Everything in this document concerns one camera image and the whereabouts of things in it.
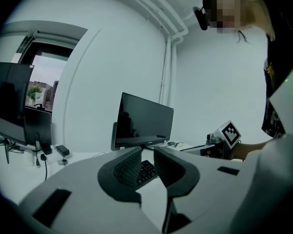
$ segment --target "tree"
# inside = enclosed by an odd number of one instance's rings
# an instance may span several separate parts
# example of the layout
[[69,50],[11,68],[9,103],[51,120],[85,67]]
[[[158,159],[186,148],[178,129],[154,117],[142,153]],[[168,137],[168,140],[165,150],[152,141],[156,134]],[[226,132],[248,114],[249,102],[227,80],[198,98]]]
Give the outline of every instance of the tree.
[[41,87],[32,86],[32,87],[28,88],[27,96],[29,98],[31,98],[32,100],[35,100],[36,99],[36,93],[41,93],[41,92],[42,92]]

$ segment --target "black shirt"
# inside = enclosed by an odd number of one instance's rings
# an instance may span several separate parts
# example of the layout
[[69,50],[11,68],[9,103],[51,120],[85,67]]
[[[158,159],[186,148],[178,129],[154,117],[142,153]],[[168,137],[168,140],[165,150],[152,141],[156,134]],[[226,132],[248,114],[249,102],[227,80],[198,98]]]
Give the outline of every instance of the black shirt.
[[285,131],[269,98],[293,69],[293,0],[264,2],[271,17],[275,41],[268,38],[268,57],[264,66],[267,100],[262,130],[271,137],[281,137]]

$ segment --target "white wall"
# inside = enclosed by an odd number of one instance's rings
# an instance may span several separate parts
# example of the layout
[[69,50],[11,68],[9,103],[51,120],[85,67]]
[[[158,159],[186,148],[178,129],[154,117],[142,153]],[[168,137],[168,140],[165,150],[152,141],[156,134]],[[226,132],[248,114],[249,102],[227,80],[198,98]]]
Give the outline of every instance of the white wall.
[[52,119],[57,144],[108,151],[122,92],[158,102],[166,41],[133,9],[116,0],[24,0],[8,22],[22,20],[89,29],[59,82]]
[[230,119],[243,143],[270,139],[261,130],[267,38],[255,29],[245,34],[249,43],[237,43],[233,34],[195,26],[178,45],[173,139],[204,144],[207,134]]
[[0,62],[11,62],[25,36],[0,37]]

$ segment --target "window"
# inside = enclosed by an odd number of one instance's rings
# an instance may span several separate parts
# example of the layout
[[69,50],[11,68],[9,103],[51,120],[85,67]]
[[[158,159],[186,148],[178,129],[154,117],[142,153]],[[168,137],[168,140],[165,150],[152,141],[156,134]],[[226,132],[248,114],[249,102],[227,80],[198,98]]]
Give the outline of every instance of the window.
[[25,37],[22,43],[20,44],[19,48],[17,49],[16,53],[13,56],[12,63],[19,63],[22,53],[26,53],[28,47],[31,45],[35,38],[34,37]]
[[34,65],[27,90],[26,106],[41,104],[46,110],[52,111],[58,83],[72,51],[69,48],[38,42],[29,46],[21,59],[21,63]]

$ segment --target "black monitor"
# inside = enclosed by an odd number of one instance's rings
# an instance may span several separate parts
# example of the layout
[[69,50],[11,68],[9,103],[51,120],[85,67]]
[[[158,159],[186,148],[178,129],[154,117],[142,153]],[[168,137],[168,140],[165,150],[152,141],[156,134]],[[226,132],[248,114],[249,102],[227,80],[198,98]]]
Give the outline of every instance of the black monitor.
[[173,115],[172,108],[123,93],[115,147],[146,147],[169,140]]
[[27,64],[0,62],[0,135],[26,145],[24,108],[33,68]]
[[37,134],[42,150],[50,150],[51,146],[51,113],[35,108],[25,107],[26,141],[36,145]]

